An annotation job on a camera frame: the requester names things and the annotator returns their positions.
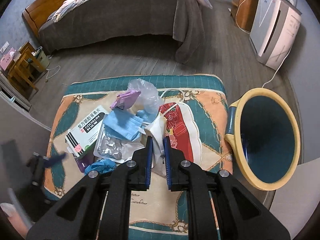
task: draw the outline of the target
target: wall outlet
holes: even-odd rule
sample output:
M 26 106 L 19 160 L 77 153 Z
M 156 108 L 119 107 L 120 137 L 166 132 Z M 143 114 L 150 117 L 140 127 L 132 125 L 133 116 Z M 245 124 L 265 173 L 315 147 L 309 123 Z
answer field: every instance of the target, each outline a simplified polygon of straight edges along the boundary
M 0 49 L 1 54 L 4 53 L 4 51 L 7 49 L 7 47 L 9 47 L 9 42 L 6 41 L 6 43 L 2 46 L 2 48 Z

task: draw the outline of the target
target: blue face mask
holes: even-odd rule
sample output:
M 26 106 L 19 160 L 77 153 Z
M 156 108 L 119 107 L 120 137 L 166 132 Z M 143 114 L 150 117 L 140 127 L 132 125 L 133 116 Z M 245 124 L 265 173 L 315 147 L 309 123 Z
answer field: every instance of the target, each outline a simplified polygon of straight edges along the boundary
M 136 116 L 142 118 L 144 122 L 152 123 L 156 119 L 157 114 L 158 113 L 150 114 L 143 109 L 143 110 L 138 110 L 136 113 Z
M 130 141 L 134 141 L 140 136 L 140 133 L 144 133 L 141 128 L 142 122 L 142 118 L 117 107 L 103 119 L 106 134 L 113 138 Z

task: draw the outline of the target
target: wooden floor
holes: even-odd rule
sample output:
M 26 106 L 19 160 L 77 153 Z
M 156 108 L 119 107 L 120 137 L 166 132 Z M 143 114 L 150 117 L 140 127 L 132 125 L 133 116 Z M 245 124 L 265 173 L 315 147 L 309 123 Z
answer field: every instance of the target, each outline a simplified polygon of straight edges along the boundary
M 205 42 L 187 64 L 174 60 L 178 43 L 170 36 L 118 37 L 60 50 L 50 60 L 49 68 L 60 65 L 61 70 L 47 83 L 44 77 L 38 82 L 39 92 L 31 100 L 31 115 L 51 127 L 67 85 L 122 75 L 215 74 L 224 82 L 229 104 L 248 90 L 261 87 L 274 70 L 255 60 L 249 35 L 238 29 L 230 17 L 230 5 L 210 2 L 213 9 L 204 8 L 202 15 Z M 297 116 L 294 93 L 285 74 L 277 74 L 265 87 L 278 93 Z M 260 201 L 265 200 L 265 192 L 252 191 Z

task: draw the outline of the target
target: red fabric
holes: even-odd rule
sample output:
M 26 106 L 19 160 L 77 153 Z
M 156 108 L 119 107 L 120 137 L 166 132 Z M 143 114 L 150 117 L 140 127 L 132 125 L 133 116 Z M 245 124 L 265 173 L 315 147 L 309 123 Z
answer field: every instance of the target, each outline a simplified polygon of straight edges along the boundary
M 159 107 L 159 111 L 163 114 L 174 104 L 175 103 L 164 104 Z M 176 105 L 173 109 L 166 113 L 164 117 L 167 119 L 167 131 L 165 136 L 170 137 L 171 147 L 181 150 L 186 160 L 193 162 L 190 136 L 183 120 L 180 107 Z

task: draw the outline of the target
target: purple package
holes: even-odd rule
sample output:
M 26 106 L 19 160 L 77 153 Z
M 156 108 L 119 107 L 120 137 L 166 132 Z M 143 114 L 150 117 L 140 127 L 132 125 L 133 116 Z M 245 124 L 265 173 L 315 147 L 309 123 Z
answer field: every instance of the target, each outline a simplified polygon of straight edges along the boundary
M 118 107 L 122 110 L 129 109 L 135 101 L 137 101 L 138 96 L 141 94 L 141 91 L 137 90 L 128 90 L 125 93 L 117 95 L 116 101 L 114 101 L 110 108 L 113 110 L 114 108 Z
M 81 159 L 77 158 L 76 163 L 78 164 L 79 170 L 84 173 L 86 167 L 91 165 L 94 162 L 94 156 L 92 153 L 88 153 L 83 156 Z

